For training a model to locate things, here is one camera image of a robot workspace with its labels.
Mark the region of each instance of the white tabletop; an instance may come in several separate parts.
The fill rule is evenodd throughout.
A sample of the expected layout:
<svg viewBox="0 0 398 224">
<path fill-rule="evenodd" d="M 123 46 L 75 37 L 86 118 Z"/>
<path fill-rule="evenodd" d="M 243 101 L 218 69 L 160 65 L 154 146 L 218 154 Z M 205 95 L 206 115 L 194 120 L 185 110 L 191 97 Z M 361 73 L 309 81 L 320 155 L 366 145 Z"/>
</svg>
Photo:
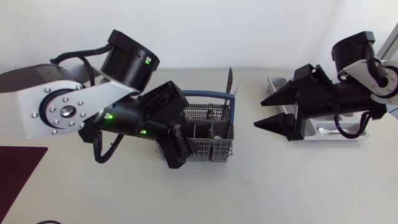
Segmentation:
<svg viewBox="0 0 398 224">
<path fill-rule="evenodd" d="M 183 90 L 225 91 L 225 70 L 159 70 L 146 91 L 173 80 Z M 77 133 L 0 138 L 3 146 L 46 146 L 4 223 L 398 223 L 398 121 L 370 121 L 361 141 L 292 141 L 255 128 L 277 112 L 261 107 L 267 76 L 234 70 L 233 156 L 168 169 L 155 142 L 125 137 L 105 164 Z M 192 103 L 202 103 L 194 98 Z M 116 134 L 104 134 L 108 148 Z"/>
</svg>

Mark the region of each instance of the wire mesh basket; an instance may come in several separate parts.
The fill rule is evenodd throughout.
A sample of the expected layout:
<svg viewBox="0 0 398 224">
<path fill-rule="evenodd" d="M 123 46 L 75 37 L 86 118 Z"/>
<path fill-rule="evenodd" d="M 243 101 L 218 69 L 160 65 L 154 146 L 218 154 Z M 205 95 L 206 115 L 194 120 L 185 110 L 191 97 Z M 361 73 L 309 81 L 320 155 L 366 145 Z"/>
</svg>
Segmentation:
<svg viewBox="0 0 398 224">
<path fill-rule="evenodd" d="M 200 146 L 200 150 L 187 158 L 187 161 L 226 162 L 232 155 L 234 139 L 234 95 L 215 91 L 183 91 L 185 96 L 203 96 L 229 100 L 229 104 L 192 104 L 182 115 L 188 121 L 177 129 L 177 136 L 188 137 Z M 158 145 L 157 152 L 164 159 L 163 150 Z"/>
</svg>

